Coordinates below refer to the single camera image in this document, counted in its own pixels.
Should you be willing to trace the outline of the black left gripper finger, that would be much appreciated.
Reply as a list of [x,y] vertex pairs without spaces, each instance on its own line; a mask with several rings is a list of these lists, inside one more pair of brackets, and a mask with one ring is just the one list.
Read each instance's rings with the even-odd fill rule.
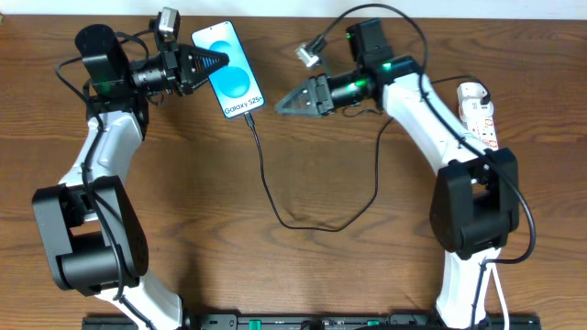
[[190,91],[193,92],[203,84],[207,83],[209,81],[210,75],[214,72],[214,70],[209,69],[201,71],[189,71],[187,74],[187,83]]
[[179,51],[182,66],[189,69],[219,69],[229,63],[229,57],[224,52],[187,44],[180,44]]

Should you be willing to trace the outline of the blue Galaxy smartphone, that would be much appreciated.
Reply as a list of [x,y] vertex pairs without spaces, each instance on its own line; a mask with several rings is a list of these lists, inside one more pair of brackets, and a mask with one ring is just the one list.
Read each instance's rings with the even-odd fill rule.
[[265,105],[258,80],[249,64],[238,33],[229,20],[192,33],[196,47],[225,53],[228,64],[210,75],[223,115],[232,118]]

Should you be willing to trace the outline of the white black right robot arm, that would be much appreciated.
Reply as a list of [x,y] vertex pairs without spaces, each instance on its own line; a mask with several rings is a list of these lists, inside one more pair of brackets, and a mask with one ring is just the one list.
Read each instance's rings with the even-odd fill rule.
[[485,325],[490,271],[519,225],[517,198],[504,179],[517,179],[517,160],[493,149],[443,103],[410,56],[396,57],[382,22],[372,18],[347,28],[355,71],[304,80],[275,106],[281,115],[327,116],[339,108],[375,101],[415,142],[436,175],[429,212],[445,250],[442,288],[435,309],[453,329]]

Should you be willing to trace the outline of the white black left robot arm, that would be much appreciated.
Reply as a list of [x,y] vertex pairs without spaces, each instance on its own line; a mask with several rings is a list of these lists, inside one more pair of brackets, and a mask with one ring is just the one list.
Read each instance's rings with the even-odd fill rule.
[[144,141],[154,96],[188,95],[226,67],[228,55],[178,41],[176,28],[150,25],[157,51],[141,60],[124,52],[140,34],[103,24],[75,37],[89,77],[77,96],[88,135],[71,169],[35,191],[34,216],[50,274],[64,291],[112,303],[137,329],[195,329],[183,298],[149,266],[149,248],[125,190],[134,153]]

